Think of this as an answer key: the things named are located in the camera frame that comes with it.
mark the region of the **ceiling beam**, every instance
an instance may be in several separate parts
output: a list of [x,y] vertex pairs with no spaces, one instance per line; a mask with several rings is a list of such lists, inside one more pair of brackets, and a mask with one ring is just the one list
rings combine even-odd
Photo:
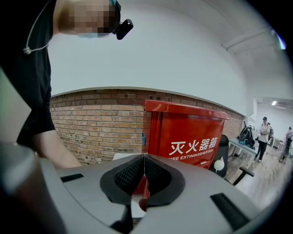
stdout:
[[248,31],[248,32],[246,32],[246,33],[234,38],[233,40],[223,44],[222,46],[228,50],[231,47],[233,47],[233,46],[235,46],[235,45],[237,45],[239,43],[242,43],[242,42],[244,42],[244,41],[246,41],[246,40],[248,40],[248,39],[250,39],[252,37],[255,37],[255,36],[258,36],[258,35],[260,35],[262,33],[268,32],[270,29],[271,29],[270,26],[263,24],[263,25],[261,25],[259,27],[256,27],[256,28],[254,28],[254,29],[252,29],[252,30],[250,30],[250,31]]

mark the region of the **black chair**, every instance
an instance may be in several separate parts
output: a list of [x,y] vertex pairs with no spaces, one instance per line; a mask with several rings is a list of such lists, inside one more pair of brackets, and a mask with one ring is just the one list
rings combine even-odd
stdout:
[[[228,151],[229,151],[229,139],[226,135],[222,135],[216,156],[215,156],[215,158],[210,166],[210,169],[209,169],[210,171],[216,172],[216,169],[214,168],[215,161],[220,160],[221,157],[223,157],[225,166],[222,170],[217,171],[217,175],[219,175],[222,178],[224,178],[227,173]],[[246,174],[250,175],[251,177],[255,176],[255,174],[251,170],[249,170],[243,166],[240,167],[239,169],[242,170],[242,173],[233,183],[234,186],[237,185]]]

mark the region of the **fire extinguisher box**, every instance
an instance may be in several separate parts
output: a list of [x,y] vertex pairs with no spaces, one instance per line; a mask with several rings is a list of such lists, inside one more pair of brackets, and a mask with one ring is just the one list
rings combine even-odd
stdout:
[[146,100],[143,153],[209,168],[227,113],[203,107]]

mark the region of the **person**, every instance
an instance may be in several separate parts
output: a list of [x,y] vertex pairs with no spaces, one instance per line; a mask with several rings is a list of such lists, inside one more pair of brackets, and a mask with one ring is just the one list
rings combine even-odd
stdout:
[[290,145],[291,145],[291,142],[292,142],[292,136],[293,136],[293,132],[292,132],[292,128],[289,127],[289,130],[288,132],[286,133],[286,138],[285,138],[285,149],[284,149],[284,153],[283,153],[283,158],[280,159],[280,163],[281,162],[284,162],[286,163],[286,158],[287,158],[287,155],[289,154],[289,150],[290,150]]
[[120,22],[119,5],[116,0],[26,0],[4,1],[1,8],[11,12],[10,19],[0,16],[0,66],[32,110],[17,143],[50,159],[56,168],[81,166],[52,122],[47,45],[58,33],[87,38],[110,34]]
[[270,134],[270,126],[267,124],[267,117],[263,117],[263,124],[260,127],[260,137],[258,139],[258,143],[259,143],[259,147],[258,147],[258,152],[255,156],[255,160],[258,157],[258,155],[260,155],[258,161],[261,162],[262,161],[262,157],[266,151],[266,145],[267,142],[269,141],[269,134]]

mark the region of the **black t-shirt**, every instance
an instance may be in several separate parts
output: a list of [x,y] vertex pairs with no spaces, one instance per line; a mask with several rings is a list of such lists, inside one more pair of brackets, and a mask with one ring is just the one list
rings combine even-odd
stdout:
[[[33,147],[33,135],[54,130],[50,114],[51,67],[47,48],[23,52],[30,30],[49,0],[5,1],[1,3],[0,65],[23,100],[32,109],[17,139]],[[28,46],[41,48],[53,36],[56,0],[50,0],[35,23]]]

